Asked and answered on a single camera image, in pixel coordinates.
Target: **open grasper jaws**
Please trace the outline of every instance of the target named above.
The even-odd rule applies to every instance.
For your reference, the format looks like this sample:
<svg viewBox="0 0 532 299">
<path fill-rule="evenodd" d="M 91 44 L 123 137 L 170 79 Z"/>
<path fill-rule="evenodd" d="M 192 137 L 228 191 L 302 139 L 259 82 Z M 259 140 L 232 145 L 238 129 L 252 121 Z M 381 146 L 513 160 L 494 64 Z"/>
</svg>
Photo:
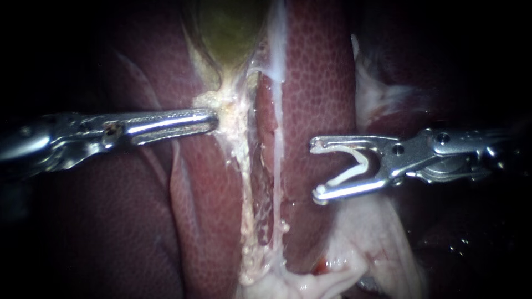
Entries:
<svg viewBox="0 0 532 299">
<path fill-rule="evenodd" d="M 319 205 L 325 205 L 329 203 L 328 194 L 331 191 L 331 187 L 340 188 L 341 185 L 347 180 L 359 174 L 366 173 L 369 169 L 369 160 L 359 150 L 369 150 L 377 154 L 382 155 L 382 149 L 384 145 L 390 141 L 397 141 L 396 138 L 382 137 L 382 136 L 317 136 L 310 141 L 310 152 L 313 154 L 331 153 L 331 152 L 345 152 L 351 154 L 356 161 L 357 165 L 342 172 L 335 178 L 327 181 L 325 184 L 321 184 L 313 190 L 314 202 Z M 375 184 L 370 183 L 368 186 L 383 185 L 381 180 L 377 180 Z M 358 189 L 364 189 L 365 186 L 357 186 Z"/>
</svg>

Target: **metal surgical instrument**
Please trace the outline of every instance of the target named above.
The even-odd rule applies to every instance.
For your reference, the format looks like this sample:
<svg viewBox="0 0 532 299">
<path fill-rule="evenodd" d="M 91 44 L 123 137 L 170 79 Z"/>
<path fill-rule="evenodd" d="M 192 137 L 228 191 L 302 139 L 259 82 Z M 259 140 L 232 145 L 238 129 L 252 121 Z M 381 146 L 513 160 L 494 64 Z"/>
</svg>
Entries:
<svg viewBox="0 0 532 299">
<path fill-rule="evenodd" d="M 310 141 L 311 153 L 347 152 L 358 164 L 314 189 L 314 202 L 325 205 L 374 192 L 399 185 L 404 177 L 429 184 L 460 178 L 478 181 L 492 172 L 482 163 L 483 157 L 496 156 L 494 146 L 509 139 L 502 129 L 426 129 L 407 140 L 384 136 L 317 136 Z M 380 167 L 371 178 L 352 180 L 368 170 L 369 161 L 360 150 L 376 155 Z"/>
<path fill-rule="evenodd" d="M 119 145 L 207 133 L 218 126 L 209 108 L 82 115 L 44 115 L 0 134 L 0 177 L 22 179 L 72 168 Z"/>
</svg>

